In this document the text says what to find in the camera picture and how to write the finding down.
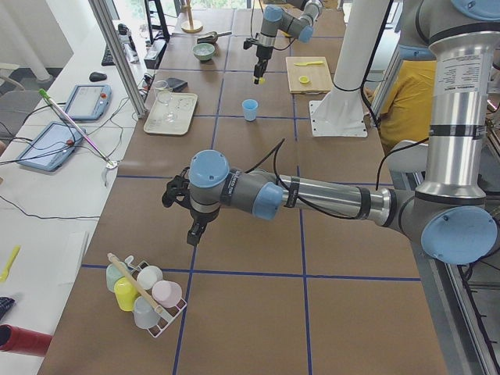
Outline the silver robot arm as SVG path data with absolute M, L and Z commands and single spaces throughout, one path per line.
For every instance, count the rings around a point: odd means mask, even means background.
M 465 265 L 489 254 L 499 229 L 478 187 L 480 150 L 493 51 L 499 42 L 496 1 L 411 1 L 404 5 L 402 58 L 436 59 L 427 168 L 415 191 L 370 191 L 266 171 L 232 168 L 215 150 L 191 160 L 187 196 L 197 245 L 228 206 L 261 219 L 280 206 L 310 208 L 344 220 L 372 220 L 420 244 L 431 257 Z
M 268 5 L 263 11 L 260 32 L 244 42 L 244 49 L 249 49 L 252 45 L 257 47 L 258 62 L 255 64 L 253 73 L 254 84 L 260 84 L 263 79 L 273 54 L 277 32 L 283 31 L 295 40 L 307 43 L 313 35 L 315 21 L 323 12 L 323 3 L 317 0 L 290 1 L 289 4 L 302 10 L 298 18 L 285 12 L 280 6 Z

